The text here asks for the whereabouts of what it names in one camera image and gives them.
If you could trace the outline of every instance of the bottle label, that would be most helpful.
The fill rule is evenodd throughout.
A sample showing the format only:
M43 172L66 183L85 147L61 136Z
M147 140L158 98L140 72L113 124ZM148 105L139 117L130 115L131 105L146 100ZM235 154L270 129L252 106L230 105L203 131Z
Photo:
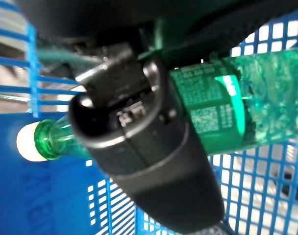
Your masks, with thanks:
M208 154L243 143L245 113L237 77L221 61L175 70L171 76Z

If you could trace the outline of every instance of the blue basket wall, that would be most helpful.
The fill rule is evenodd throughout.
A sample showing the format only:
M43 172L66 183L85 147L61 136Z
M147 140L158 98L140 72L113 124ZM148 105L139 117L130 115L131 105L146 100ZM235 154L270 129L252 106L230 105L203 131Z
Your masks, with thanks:
M19 12L3 1L0 8ZM136 208L93 161L63 158L30 163L19 156L15 139L20 128L63 115L42 112L42 106L67 105L42 100L42 95L76 94L43 89L39 82L76 83L39 75L33 27L26 35L0 28L0 36L28 44L25 61L0 57L0 64L28 68L30 78L30 87L0 85L0 93L30 94L32 110L32 114L0 115L0 234L174 234ZM298 11L261 27L231 54L291 46L298 46ZM226 221L237 234L298 234L298 139L209 160L221 187Z

